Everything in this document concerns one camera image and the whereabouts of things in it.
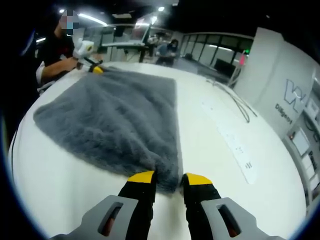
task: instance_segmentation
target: fluorescent light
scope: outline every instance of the fluorescent light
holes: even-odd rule
[[[149,23],[145,23],[145,22],[137,22],[135,25],[136,26],[149,26],[150,24]]]
[[[36,42],[37,42],[37,43],[40,43],[40,42],[42,42],[42,41],[44,41],[44,40],[46,40],[45,37],[37,39]]]
[[[157,17],[156,16],[153,16],[152,18],[151,18],[151,24],[153,25],[153,24],[155,24],[155,22],[157,21]]]
[[[220,46],[220,47],[219,47],[219,49],[223,49],[223,50],[226,50],[226,51],[232,52],[232,50],[231,50],[231,49],[229,49],[229,48],[225,48],[225,47],[222,47],[222,46]]]
[[[89,20],[91,20],[91,21],[94,21],[94,22],[96,22],[96,23],[98,23],[98,24],[101,24],[101,25],[103,25],[104,27],[106,27],[108,24],[106,24],[104,21],[101,21],[101,20],[99,20],[99,19],[96,19],[95,17],[93,17],[93,16],[89,16],[89,15],[86,15],[86,14],[83,14],[83,13],[80,13],[79,14],[79,17],[82,17],[82,18],[85,18],[85,19],[89,19]]]

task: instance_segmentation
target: white shelf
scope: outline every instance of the white shelf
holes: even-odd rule
[[[294,164],[295,164],[295,166],[298,170],[298,173],[300,175],[304,191],[307,194],[306,198],[308,200],[308,205],[310,205],[312,202],[312,191],[310,188],[310,182],[309,182],[309,178],[308,178],[306,169],[302,165],[302,157],[300,156],[296,146],[293,144],[293,142],[291,141],[291,139],[288,136],[285,136],[284,139],[282,140],[282,142],[283,142],[284,146],[286,147],[286,149],[288,150],[289,154],[291,155],[292,160],[294,161]]]

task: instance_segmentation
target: office desk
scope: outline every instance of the office desk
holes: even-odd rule
[[[183,171],[211,179],[222,197],[233,199],[252,213],[257,226],[267,234],[289,238],[294,233],[306,215],[303,185],[288,151],[261,116],[254,117],[248,111],[247,123],[225,92],[196,74],[145,63],[107,65],[175,79]],[[35,110],[54,100],[83,74],[79,70],[68,73],[40,96],[21,121],[14,144],[18,193],[48,237],[75,229],[86,211],[106,196],[117,195],[127,180],[75,158],[35,125]],[[257,173],[254,184],[244,178],[217,122],[228,122],[228,129],[245,146]],[[190,239],[186,209],[178,191],[173,195],[157,193],[153,210],[149,239]]]

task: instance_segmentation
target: gray faux fur cloth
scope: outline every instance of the gray faux fur cloth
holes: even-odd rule
[[[173,79],[114,68],[88,73],[37,109],[33,119],[59,146],[90,164],[126,176],[156,170],[161,192],[172,193],[178,185]]]

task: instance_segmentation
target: background person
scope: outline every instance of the background person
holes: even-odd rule
[[[73,57],[75,45],[72,37],[67,36],[67,31],[71,34],[73,29],[78,28],[79,22],[76,20],[76,13],[69,12],[70,10],[65,10],[61,17],[57,14],[52,16],[55,28],[45,37],[37,55],[41,62],[36,70],[39,85],[55,81],[77,66],[78,61]]]
[[[161,44],[156,51],[156,56],[159,58],[155,64],[165,64],[168,67],[172,67],[177,57],[178,45],[179,42],[177,39],[173,39],[170,43]]]

